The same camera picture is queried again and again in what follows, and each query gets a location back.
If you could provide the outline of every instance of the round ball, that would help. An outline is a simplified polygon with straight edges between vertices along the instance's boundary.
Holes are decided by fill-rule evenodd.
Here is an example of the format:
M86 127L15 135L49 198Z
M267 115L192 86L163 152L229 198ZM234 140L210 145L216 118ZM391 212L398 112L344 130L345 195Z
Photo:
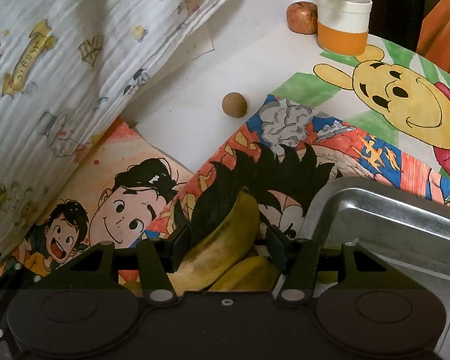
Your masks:
M228 116L243 117L247 113L247 101L240 93L228 93L223 98L222 109Z
M286 21L293 32L311 35L317 32L317 5L300 1L286 10Z

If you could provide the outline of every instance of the cartoon bear print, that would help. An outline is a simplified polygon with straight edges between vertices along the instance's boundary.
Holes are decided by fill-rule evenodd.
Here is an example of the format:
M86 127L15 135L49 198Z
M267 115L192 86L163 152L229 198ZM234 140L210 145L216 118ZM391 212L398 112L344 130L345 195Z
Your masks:
M313 72L322 80L354 91L398 130L434 147L440 166L450 175L450 89L399 64L382 61L382 49L368 44L356 58L353 75L328 64Z
M185 6L189 12L195 12L202 5L203 0L185 0Z

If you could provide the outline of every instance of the stainless steel tray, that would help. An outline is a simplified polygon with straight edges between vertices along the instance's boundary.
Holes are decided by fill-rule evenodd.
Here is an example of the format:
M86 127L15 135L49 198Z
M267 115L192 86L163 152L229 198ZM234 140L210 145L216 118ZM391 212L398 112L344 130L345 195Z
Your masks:
M450 208L363 178L315 196L298 233L323 246L357 242L435 293L447 310L436 353L450 360Z

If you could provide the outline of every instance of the printed fabric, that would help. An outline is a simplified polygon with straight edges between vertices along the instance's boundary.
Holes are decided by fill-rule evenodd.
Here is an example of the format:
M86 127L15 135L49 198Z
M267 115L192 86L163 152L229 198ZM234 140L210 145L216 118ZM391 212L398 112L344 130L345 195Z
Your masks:
M0 0L0 261L137 90L226 1Z

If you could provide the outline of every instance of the cartoon ear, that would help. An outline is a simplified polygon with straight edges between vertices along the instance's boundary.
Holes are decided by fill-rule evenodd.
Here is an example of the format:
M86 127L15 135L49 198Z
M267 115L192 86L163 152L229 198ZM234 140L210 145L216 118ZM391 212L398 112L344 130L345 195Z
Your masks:
M377 46L368 44L362 55L357 55L355 58L358 62L364 61L381 61L385 57L383 50Z
M112 190L110 188L106 188L102 195L100 196L98 200L98 207L100 208L103 203L105 203L105 200L107 200L112 195Z
M327 83L338 86L348 91L353 90L352 78L329 64L318 64L313 68L313 72Z

